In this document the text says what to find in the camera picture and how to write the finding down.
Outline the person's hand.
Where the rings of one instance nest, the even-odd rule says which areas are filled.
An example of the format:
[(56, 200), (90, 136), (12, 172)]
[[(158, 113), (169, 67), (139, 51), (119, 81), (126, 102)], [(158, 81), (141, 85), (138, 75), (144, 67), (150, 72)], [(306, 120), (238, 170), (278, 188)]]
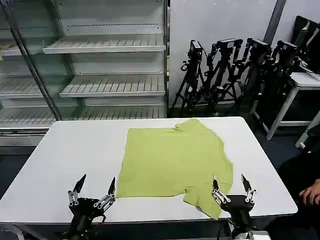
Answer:
[(319, 206), (320, 205), (320, 179), (299, 193), (299, 197), (304, 206)]

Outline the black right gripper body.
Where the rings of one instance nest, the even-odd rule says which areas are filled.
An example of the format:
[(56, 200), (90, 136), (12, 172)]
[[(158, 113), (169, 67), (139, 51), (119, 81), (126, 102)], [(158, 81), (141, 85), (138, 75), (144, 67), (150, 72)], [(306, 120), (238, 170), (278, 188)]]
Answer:
[(247, 199), (245, 195), (227, 195), (229, 201), (224, 200), (220, 208), (228, 212), (231, 221), (236, 227), (251, 227), (250, 211), (255, 206), (254, 200)]

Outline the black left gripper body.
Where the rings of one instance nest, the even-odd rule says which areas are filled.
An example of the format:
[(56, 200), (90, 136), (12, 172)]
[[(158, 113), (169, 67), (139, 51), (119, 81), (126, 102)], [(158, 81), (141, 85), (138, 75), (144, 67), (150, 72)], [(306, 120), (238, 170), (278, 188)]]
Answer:
[(70, 206), (69, 209), (73, 214), (71, 221), (72, 226), (90, 226), (94, 219), (102, 217), (102, 223), (106, 216), (103, 209), (94, 207), (99, 200), (96, 198), (78, 198), (78, 205)]

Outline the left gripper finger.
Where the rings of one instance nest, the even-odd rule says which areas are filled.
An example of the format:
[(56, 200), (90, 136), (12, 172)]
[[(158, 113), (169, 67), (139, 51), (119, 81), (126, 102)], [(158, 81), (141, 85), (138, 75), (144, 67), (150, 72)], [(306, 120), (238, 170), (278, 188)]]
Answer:
[(98, 210), (108, 210), (113, 203), (116, 201), (115, 191), (116, 191), (116, 185), (115, 185), (116, 177), (112, 179), (112, 182), (109, 186), (108, 192), (106, 195), (104, 195), (101, 199), (96, 202), (93, 207), (97, 208)]
[(77, 206), (79, 205), (79, 193), (81, 192), (81, 189), (84, 185), (85, 179), (86, 179), (86, 174), (84, 174), (79, 181), (76, 182), (73, 190), (68, 191), (68, 201), (69, 201), (69, 206)]

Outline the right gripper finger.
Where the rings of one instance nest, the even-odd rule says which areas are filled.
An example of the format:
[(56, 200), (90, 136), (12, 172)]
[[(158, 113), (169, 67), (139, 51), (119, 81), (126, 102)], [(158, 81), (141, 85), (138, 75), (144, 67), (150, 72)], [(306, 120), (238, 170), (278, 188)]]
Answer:
[(246, 192), (245, 202), (254, 203), (254, 196), (257, 193), (257, 190), (255, 188), (252, 188), (250, 182), (243, 174), (241, 174), (241, 181)]
[(222, 191), (220, 191), (219, 184), (216, 179), (212, 182), (211, 195), (218, 205), (231, 202), (231, 200)]

